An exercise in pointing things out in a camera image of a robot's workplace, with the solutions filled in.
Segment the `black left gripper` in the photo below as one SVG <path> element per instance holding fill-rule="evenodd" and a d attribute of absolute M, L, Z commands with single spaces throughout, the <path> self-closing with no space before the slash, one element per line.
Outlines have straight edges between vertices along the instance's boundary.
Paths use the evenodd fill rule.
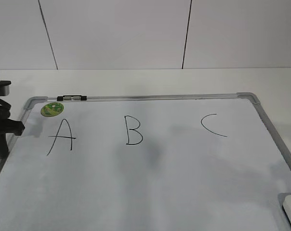
<path fill-rule="evenodd" d="M 22 121 L 8 119 L 11 105 L 0 99 L 0 158 L 8 156 L 8 145 L 6 141 L 6 133 L 12 133 L 15 136 L 21 136 L 25 129 Z"/>

